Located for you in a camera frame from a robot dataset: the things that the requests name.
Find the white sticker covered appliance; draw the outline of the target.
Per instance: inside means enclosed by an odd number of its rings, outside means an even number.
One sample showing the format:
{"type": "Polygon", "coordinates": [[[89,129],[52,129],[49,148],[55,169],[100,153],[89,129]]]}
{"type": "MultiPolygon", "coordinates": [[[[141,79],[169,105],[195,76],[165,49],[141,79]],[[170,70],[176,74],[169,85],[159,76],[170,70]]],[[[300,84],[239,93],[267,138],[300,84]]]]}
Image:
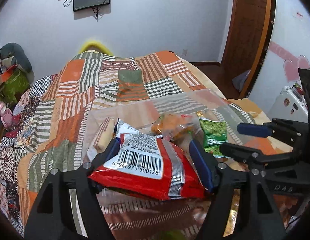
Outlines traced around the white sticker covered appliance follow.
{"type": "Polygon", "coordinates": [[[292,87],[282,88],[279,96],[267,113],[269,119],[286,119],[308,123],[307,103],[304,96],[292,87]]]}

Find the brown wooden door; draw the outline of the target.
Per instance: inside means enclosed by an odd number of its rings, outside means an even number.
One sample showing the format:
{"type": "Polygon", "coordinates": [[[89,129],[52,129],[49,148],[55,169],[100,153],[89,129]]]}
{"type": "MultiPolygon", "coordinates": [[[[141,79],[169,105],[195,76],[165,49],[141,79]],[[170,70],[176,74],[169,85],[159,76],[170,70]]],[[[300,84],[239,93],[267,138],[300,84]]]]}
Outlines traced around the brown wooden door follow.
{"type": "Polygon", "coordinates": [[[250,94],[271,41],[276,0],[233,0],[229,31],[221,66],[226,98],[250,94]]]}

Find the clear plastic storage bin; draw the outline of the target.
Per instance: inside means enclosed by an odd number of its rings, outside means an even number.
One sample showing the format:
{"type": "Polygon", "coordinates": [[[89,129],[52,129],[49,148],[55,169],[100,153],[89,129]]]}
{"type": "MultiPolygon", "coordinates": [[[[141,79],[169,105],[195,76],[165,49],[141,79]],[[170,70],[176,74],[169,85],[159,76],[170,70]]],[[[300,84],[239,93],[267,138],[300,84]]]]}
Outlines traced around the clear plastic storage bin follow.
{"type": "MultiPolygon", "coordinates": [[[[163,113],[195,115],[212,121],[225,121],[228,141],[242,145],[248,137],[239,135],[236,126],[251,122],[251,117],[234,103],[219,98],[212,90],[180,93],[131,103],[120,103],[111,108],[93,107],[87,117],[83,139],[83,157],[86,155],[100,124],[107,117],[129,124],[139,132],[162,137],[151,132],[151,125],[163,113]]],[[[186,133],[175,140],[176,145],[188,150],[192,137],[203,142],[204,134],[186,133]]],[[[195,239],[209,209],[210,202],[174,200],[156,202],[132,197],[119,191],[103,189],[97,199],[106,221],[116,239],[195,239]]]]}

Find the pink plush toy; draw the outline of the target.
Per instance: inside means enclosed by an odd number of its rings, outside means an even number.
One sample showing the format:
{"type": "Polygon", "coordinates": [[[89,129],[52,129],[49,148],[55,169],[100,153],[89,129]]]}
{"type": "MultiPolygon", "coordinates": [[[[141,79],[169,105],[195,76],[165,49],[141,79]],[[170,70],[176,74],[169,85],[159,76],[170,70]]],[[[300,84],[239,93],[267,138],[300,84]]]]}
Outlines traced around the pink plush toy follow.
{"type": "Polygon", "coordinates": [[[12,111],[6,106],[6,104],[0,101],[0,119],[4,128],[10,128],[12,125],[12,111]]]}

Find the yellow pillow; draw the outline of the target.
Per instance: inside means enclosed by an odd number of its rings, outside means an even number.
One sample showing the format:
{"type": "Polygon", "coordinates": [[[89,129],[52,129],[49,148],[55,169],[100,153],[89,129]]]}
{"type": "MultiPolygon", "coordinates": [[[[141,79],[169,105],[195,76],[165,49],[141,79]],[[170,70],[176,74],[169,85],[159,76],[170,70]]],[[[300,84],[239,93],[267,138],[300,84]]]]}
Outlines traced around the yellow pillow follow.
{"type": "Polygon", "coordinates": [[[81,45],[79,53],[84,53],[85,51],[89,50],[94,50],[106,55],[114,55],[104,44],[98,40],[86,40],[84,44],[81,45]]]}

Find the red snack bag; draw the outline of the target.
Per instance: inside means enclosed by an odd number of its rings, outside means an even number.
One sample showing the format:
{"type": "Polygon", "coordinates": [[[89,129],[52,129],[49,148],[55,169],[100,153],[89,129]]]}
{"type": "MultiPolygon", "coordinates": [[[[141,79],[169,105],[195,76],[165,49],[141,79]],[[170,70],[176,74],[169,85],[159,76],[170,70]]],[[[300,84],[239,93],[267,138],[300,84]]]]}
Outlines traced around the red snack bag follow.
{"type": "Polygon", "coordinates": [[[94,182],[157,200],[205,197],[194,168],[175,144],[122,120],[116,124],[115,139],[119,150],[92,172],[94,182]]]}

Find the patchwork orange bed blanket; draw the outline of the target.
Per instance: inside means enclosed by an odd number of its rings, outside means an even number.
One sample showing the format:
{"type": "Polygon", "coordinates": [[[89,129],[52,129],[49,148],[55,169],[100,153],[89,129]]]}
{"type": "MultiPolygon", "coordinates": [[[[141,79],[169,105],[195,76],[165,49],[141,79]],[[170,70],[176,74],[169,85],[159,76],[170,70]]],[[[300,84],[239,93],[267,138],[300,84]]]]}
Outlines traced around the patchwork orange bed blanket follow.
{"type": "MultiPolygon", "coordinates": [[[[36,81],[21,96],[12,129],[0,142],[0,208],[9,225],[19,237],[24,235],[50,168],[71,171],[86,161],[83,139],[93,107],[105,109],[202,89],[227,100],[203,72],[170,51],[119,58],[90,50],[76,55],[58,74],[36,81]]],[[[250,100],[227,101],[251,117],[248,123],[267,121],[250,100]]],[[[272,138],[248,137],[242,145],[269,154],[290,150],[272,138]]]]}

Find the green pea snack bag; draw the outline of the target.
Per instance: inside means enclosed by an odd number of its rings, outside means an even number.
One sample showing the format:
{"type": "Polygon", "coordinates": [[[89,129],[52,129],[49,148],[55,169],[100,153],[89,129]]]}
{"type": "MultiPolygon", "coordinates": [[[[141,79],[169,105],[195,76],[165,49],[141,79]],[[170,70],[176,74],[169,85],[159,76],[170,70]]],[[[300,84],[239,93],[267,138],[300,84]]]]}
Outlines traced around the green pea snack bag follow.
{"type": "Polygon", "coordinates": [[[199,124],[204,134],[203,148],[205,152],[216,158],[225,158],[220,151],[220,145],[228,142],[226,122],[199,118],[199,124]]]}

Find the tan cracker pack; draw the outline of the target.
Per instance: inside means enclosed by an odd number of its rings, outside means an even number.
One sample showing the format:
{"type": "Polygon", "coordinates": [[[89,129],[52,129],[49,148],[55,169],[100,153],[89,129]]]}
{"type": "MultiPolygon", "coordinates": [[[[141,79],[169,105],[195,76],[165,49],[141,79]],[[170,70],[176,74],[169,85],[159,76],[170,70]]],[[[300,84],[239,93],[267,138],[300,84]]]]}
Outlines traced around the tan cracker pack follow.
{"type": "Polygon", "coordinates": [[[115,124],[115,119],[111,117],[105,118],[100,124],[86,153],[90,161],[93,161],[98,153],[104,152],[110,141],[114,138],[115,124]]]}

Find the dark grey clothing pile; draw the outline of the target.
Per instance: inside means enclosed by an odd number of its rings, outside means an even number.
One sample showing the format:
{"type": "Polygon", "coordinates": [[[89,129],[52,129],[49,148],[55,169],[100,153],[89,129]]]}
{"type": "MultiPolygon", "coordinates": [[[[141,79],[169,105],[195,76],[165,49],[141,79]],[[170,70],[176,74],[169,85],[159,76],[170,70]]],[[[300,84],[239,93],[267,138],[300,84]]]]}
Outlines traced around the dark grey clothing pile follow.
{"type": "Polygon", "coordinates": [[[0,48],[0,63],[14,64],[24,73],[32,71],[32,65],[22,47],[17,43],[8,43],[0,48]]]}

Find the yellow puffed snack bag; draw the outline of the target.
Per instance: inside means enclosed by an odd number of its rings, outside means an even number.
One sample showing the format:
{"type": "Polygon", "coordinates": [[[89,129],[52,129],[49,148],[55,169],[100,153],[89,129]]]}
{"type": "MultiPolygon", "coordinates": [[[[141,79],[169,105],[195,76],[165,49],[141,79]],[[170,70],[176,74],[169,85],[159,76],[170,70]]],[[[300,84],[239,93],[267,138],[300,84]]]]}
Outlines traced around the yellow puffed snack bag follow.
{"type": "Polygon", "coordinates": [[[161,134],[167,141],[178,140],[186,133],[195,135],[200,130],[198,117],[188,114],[163,113],[151,125],[151,132],[161,134]]]}

